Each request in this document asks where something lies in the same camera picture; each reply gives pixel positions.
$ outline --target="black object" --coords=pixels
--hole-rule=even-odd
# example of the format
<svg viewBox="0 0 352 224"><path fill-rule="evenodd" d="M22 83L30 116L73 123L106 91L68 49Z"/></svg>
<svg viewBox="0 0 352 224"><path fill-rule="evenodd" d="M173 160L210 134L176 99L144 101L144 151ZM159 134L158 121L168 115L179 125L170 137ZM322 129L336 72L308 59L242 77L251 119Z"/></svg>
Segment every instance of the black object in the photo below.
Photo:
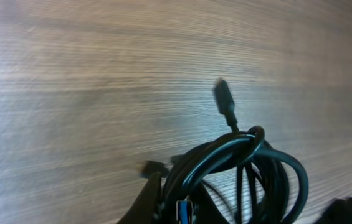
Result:
<svg viewBox="0 0 352 224"><path fill-rule="evenodd" d="M129 212L118 222L132 223L178 223L178 202L189 198L194 206L194 223L228 223L214 205L204 185L205 175L237 167L237 211L235 221L242 223L242 174L246 170L249 181L252 218L249 223L293 223L302 211L308 195L308 179L305 169L295 158L277 151L265 140L262 127L254 126L239 131L234 114L234 100L224 80L213 89L220 114L226 118L232 132L212 142L197 146L183 155L171 158L174 166L167 173L164 164L148 161L143 176L151 176ZM290 165L297 173L299 191L291 211L285 215L289 201L289 182L281 162ZM165 177L162 189L158 178ZM255 181L265 196L257 202Z"/></svg>
<svg viewBox="0 0 352 224"><path fill-rule="evenodd" d="M350 224L352 223L352 198L335 200L315 224Z"/></svg>

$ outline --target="wooden table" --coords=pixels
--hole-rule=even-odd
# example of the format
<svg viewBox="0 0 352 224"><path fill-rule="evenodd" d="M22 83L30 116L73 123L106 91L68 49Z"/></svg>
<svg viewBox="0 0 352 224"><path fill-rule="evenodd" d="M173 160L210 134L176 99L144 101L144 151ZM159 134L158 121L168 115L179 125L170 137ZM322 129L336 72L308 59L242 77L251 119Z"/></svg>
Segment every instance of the wooden table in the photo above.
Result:
<svg viewBox="0 0 352 224"><path fill-rule="evenodd" d="M218 77L306 167L300 223L352 196L352 1L0 0L0 224L116 223L137 163L229 132Z"/></svg>

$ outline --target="brown wooden tabletop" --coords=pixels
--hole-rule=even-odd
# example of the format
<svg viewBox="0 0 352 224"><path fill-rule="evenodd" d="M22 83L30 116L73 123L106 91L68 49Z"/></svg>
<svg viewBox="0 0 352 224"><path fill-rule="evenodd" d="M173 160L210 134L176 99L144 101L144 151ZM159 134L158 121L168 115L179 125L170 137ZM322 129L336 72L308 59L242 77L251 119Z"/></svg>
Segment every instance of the brown wooden tabletop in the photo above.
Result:
<svg viewBox="0 0 352 224"><path fill-rule="evenodd" d="M116 223L137 163L229 132L218 77L305 166L298 222L352 196L352 0L0 0L0 224Z"/></svg>

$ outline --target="cable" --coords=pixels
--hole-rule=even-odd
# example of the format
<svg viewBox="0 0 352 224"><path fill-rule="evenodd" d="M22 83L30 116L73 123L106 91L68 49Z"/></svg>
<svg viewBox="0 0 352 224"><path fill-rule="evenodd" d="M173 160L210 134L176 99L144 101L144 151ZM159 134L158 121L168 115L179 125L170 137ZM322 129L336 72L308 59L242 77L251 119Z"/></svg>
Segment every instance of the cable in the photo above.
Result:
<svg viewBox="0 0 352 224"><path fill-rule="evenodd" d="M254 223L289 224L297 219L308 196L305 169L295 158L277 151L265 140L262 127L239 131L234 114L234 101L224 80L214 88L217 107L226 118L232 133L207 142L182 155L170 170L163 187L163 212L172 211L177 200L184 199L202 182L204 176L237 167L237 211L235 221L242 223L242 173L246 170ZM299 182L297 200L285 215L289 200L289 182L281 162L290 165ZM255 180L262 185L263 199L257 203Z"/></svg>

